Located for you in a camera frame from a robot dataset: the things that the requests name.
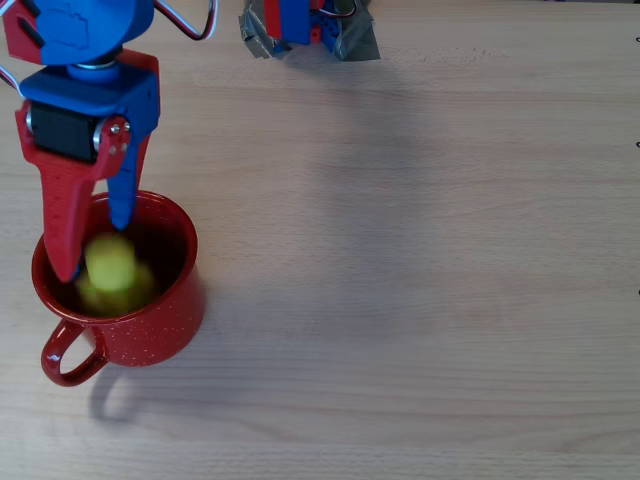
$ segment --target yellow ball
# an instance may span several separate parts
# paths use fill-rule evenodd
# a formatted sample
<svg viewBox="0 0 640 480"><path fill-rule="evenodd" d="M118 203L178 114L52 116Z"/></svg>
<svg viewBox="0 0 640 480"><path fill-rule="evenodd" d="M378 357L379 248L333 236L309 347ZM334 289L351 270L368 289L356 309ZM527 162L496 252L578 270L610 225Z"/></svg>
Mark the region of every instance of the yellow ball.
<svg viewBox="0 0 640 480"><path fill-rule="evenodd" d="M136 278L136 257L133 245L115 234L99 235L85 250L87 273L91 284L103 292L124 290Z"/></svg>

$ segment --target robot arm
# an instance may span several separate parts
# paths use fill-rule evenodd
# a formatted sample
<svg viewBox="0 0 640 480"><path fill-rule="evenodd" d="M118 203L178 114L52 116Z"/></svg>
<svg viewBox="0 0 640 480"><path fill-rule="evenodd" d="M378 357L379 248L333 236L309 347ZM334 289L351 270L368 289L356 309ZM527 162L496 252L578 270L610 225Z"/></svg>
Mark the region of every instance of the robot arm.
<svg viewBox="0 0 640 480"><path fill-rule="evenodd" d="M24 97L20 142L40 171L45 245L62 281L77 272L97 181L107 180L116 229L133 215L160 116L159 69L123 45L146 32L156 8L194 40L213 34L214 0L202 33L164 0L0 0L10 55L45 66L20 85L0 76Z"/></svg>

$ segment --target red mug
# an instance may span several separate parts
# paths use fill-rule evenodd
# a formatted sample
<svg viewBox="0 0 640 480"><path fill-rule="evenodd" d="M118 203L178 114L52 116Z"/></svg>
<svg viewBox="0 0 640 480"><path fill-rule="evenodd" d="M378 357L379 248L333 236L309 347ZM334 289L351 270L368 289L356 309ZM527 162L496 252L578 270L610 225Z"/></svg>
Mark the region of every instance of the red mug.
<svg viewBox="0 0 640 480"><path fill-rule="evenodd" d="M96 195L84 243L111 231L108 196ZM33 285L49 310L62 317L42 350L42 369L58 385L79 385L109 362L145 367L167 360L187 346L202 323L206 301L196 268L198 237L184 210L161 195L138 192L133 220L122 233L133 242L137 257L149 265L164 293L146 307L114 318L81 313L75 286L58 280L44 239L38 242L31 266ZM93 340L95 349L78 367L62 373L62 357L82 333Z"/></svg>

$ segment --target wood grain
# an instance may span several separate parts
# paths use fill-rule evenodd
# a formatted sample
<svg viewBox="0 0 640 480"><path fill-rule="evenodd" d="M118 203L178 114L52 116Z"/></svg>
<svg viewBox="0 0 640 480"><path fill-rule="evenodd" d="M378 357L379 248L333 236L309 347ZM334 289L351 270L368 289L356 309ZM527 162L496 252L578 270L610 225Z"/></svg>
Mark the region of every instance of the wood grain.
<svg viewBox="0 0 640 480"><path fill-rule="evenodd" d="M160 366L41 373L0 88L0 477L638 478L640 8L377 0L383 60L338 64L253 59L221 3L209 43L135 43L162 65L142 186L194 219L210 298Z"/></svg>

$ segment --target blue robot part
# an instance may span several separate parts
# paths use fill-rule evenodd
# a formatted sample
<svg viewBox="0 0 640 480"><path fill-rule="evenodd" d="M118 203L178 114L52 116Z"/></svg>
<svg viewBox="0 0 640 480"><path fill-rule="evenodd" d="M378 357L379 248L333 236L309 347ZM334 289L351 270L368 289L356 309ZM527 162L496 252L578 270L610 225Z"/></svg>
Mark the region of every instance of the blue robot part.
<svg viewBox="0 0 640 480"><path fill-rule="evenodd" d="M326 0L325 9L335 11L334 1ZM311 16L311 26L320 25L322 27L322 43L333 53L336 41L340 36L340 24L335 18L329 18L321 13L314 13Z"/></svg>
<svg viewBox="0 0 640 480"><path fill-rule="evenodd" d="M153 0L31 0L43 42L42 65L86 63L139 37L153 22Z"/></svg>
<svg viewBox="0 0 640 480"><path fill-rule="evenodd" d="M83 71L83 81L79 81L75 68L47 67L26 78L20 88L25 98L35 102L95 118L121 115L127 119L131 144L120 171L107 181L111 221L115 228L124 229L131 221L135 207L138 162L142 161L138 151L158 126L158 77L153 71L116 63L109 69L93 71L96 78L108 76L108 83L92 83L85 78L91 71Z"/></svg>
<svg viewBox="0 0 640 480"><path fill-rule="evenodd" d="M287 42L311 43L311 0L280 0L282 38Z"/></svg>

